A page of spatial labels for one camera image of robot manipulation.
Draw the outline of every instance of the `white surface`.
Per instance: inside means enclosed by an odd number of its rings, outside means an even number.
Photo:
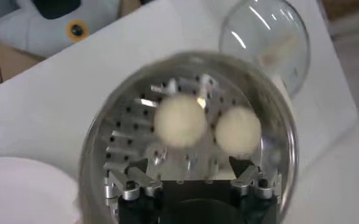
[[[72,176],[93,116],[140,66],[183,50],[217,50],[236,0],[157,0],[0,85],[0,156],[39,159]],[[314,1],[292,0],[310,35],[311,66],[293,99],[304,169],[357,119]]]
[[[359,110],[359,14],[343,20],[330,28],[339,37],[335,49]],[[345,33],[347,27],[355,31]],[[290,223],[359,223],[359,121],[299,177],[285,220]]]
[[[60,170],[21,158],[0,158],[0,224],[74,224],[77,184]]]

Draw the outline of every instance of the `cotton ball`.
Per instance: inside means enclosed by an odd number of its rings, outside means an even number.
[[[244,107],[225,112],[216,126],[216,140],[232,156],[252,153],[259,144],[261,127],[258,117]]]
[[[165,99],[154,117],[155,132],[167,145],[175,148],[192,146],[205,133],[207,121],[197,99],[176,94]]]

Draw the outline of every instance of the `metal bracket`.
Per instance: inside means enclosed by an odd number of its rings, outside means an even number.
[[[241,196],[249,193],[249,186],[258,179],[258,167],[249,166],[237,179],[231,180],[230,184],[237,190]]]
[[[137,167],[131,167],[128,170],[128,177],[136,181],[143,189],[147,196],[155,197],[158,191],[163,188],[162,182],[154,180]]]
[[[126,174],[116,169],[112,169],[108,172],[108,181],[109,183],[113,183],[114,186],[121,191],[124,200],[136,200],[140,196],[140,186],[133,180],[130,180]]]

